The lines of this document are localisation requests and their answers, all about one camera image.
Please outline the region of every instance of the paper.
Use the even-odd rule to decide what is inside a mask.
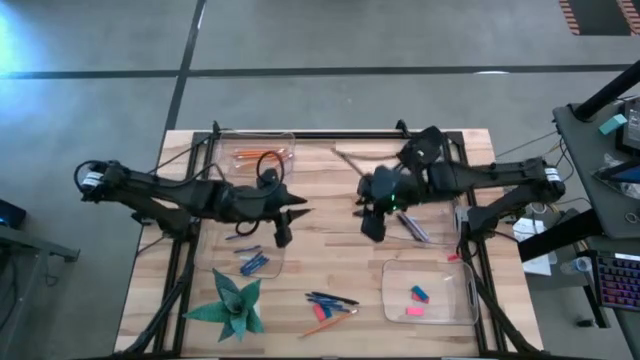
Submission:
[[[546,230],[544,223],[540,220],[536,220],[535,229],[533,226],[533,220],[521,218],[513,224],[513,233],[515,238],[518,239],[519,242],[523,242],[536,233],[540,234]],[[549,256],[546,254],[522,263],[522,268],[524,269],[524,272],[529,274],[551,276]]]

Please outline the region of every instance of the gray floor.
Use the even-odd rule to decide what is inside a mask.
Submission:
[[[178,69],[194,8],[195,0],[5,0],[0,71]],[[607,64],[631,63],[639,50],[638,38],[572,36],[555,0],[209,0],[192,68]],[[209,128],[214,119],[249,129],[387,128],[402,118],[412,127],[489,128],[500,153],[552,131],[553,107],[614,76],[191,79],[177,128]],[[76,264],[52,261],[61,281],[39,289],[21,358],[111,351],[140,227],[121,205],[81,203],[71,174],[90,158],[151,168],[174,86],[0,80],[0,166],[11,169],[0,174],[0,198],[29,212],[29,232],[82,249]],[[583,194],[577,176],[568,188],[567,199]],[[630,358],[615,318],[610,330],[572,326],[588,316],[581,289],[531,290],[547,350]]]

